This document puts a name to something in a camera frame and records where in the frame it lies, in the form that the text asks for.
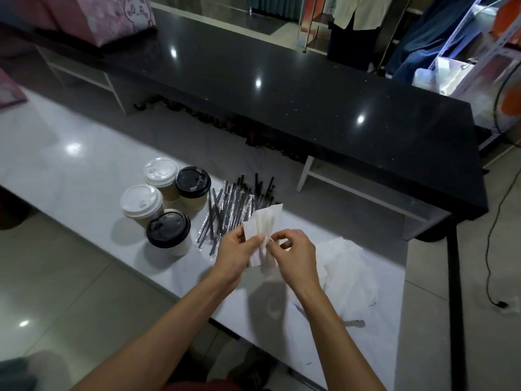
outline white countertop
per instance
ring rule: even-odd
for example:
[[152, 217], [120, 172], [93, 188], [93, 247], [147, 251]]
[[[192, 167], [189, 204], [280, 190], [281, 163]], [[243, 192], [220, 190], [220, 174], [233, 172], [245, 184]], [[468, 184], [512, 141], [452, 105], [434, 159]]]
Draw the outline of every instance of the white countertop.
[[[372, 251], [378, 302], [364, 328], [348, 331], [387, 389], [393, 389], [407, 255], [399, 214], [316, 179], [298, 194], [303, 165], [272, 150], [247, 147], [243, 138], [184, 111], [125, 117], [110, 93], [88, 85], [55, 91], [59, 103], [26, 93], [28, 104], [0, 111], [0, 184], [178, 297], [212, 265], [209, 247], [201, 252], [194, 245], [174, 261], [167, 250], [151, 246], [118, 205], [125, 189], [143, 182], [145, 162], [158, 156], [171, 156], [180, 167], [203, 167], [215, 188], [241, 174], [251, 180], [258, 172], [264, 184], [274, 176], [276, 200], [284, 203], [277, 229], [302, 229], [314, 243], [342, 236]], [[195, 239], [206, 211], [187, 214]], [[213, 318], [326, 386], [309, 324], [287, 302], [285, 284], [262, 283], [258, 270], [249, 269]]]

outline white napkin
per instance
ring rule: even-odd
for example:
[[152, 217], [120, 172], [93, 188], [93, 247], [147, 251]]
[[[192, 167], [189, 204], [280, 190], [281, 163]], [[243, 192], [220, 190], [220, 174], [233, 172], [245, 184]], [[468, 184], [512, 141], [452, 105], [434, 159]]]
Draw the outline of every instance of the white napkin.
[[282, 204], [276, 204], [255, 211], [250, 219], [243, 223], [244, 237], [246, 237], [246, 240], [260, 234], [266, 236], [261, 246], [255, 250], [253, 255], [250, 257], [250, 267], [260, 266], [261, 272], [264, 276], [278, 276], [277, 262], [266, 249], [266, 245], [270, 240], [270, 236], [273, 233], [273, 226], [281, 212]]
[[[364, 259], [365, 250], [342, 237], [317, 244], [320, 286], [344, 322], [363, 321], [376, 303], [377, 284]], [[289, 300], [300, 311], [302, 305], [289, 290]]]

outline black counter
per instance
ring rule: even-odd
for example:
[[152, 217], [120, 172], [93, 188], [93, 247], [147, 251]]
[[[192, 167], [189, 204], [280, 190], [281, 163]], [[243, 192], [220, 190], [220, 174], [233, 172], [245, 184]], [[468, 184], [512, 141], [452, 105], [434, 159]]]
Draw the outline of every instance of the black counter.
[[5, 8], [0, 28], [213, 116], [249, 122], [459, 218], [487, 212], [469, 104], [321, 55], [154, 13], [158, 32], [103, 49], [35, 30]]

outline cartoon print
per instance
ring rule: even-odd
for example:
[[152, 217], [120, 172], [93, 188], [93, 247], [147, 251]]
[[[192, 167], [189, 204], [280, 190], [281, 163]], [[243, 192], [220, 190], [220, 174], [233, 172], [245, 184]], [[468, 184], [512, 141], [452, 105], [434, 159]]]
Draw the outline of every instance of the cartoon print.
[[134, 24], [135, 33], [152, 25], [150, 9], [146, 0], [125, 0], [125, 15]]

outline black lid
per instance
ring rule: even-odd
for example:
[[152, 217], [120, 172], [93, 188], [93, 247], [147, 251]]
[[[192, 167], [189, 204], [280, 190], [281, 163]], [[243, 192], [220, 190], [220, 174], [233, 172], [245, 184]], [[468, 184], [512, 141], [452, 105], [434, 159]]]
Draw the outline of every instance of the black lid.
[[167, 212], [150, 221], [147, 239], [159, 248], [172, 248], [179, 245], [190, 233], [190, 218], [181, 211]]
[[210, 190], [212, 180], [205, 170], [188, 166], [179, 171], [174, 185], [179, 195], [192, 199], [205, 195]]

